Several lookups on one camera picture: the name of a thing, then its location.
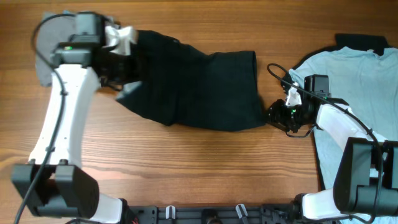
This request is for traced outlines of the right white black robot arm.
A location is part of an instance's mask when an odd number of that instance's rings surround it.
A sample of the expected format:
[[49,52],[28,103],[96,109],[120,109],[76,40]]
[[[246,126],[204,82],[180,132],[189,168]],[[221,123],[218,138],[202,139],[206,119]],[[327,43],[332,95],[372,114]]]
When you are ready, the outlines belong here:
[[288,133],[311,125],[327,132],[343,155],[333,187],[298,196],[298,218],[306,221],[397,216],[397,142],[378,139],[352,113],[349,104],[332,98],[326,75],[305,77],[304,87],[284,82],[287,99],[267,110],[268,122]]

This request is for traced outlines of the black shorts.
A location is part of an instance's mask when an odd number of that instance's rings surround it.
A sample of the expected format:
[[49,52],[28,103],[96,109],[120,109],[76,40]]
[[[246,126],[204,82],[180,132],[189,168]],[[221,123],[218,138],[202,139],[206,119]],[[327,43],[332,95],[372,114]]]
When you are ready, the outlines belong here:
[[207,55],[152,30],[139,31],[135,50],[141,80],[116,98],[133,113],[166,126],[218,131],[265,125],[254,51]]

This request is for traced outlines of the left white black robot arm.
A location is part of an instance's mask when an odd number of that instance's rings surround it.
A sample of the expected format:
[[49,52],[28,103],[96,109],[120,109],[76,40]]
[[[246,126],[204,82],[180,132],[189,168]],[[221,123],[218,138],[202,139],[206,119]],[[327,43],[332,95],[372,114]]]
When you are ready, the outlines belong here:
[[95,12],[73,15],[75,32],[50,57],[35,53],[51,71],[52,90],[44,124],[27,163],[13,168],[21,209],[36,217],[77,223],[138,223],[122,198],[102,194],[82,169],[81,142],[94,94],[137,80],[132,72],[133,27]]

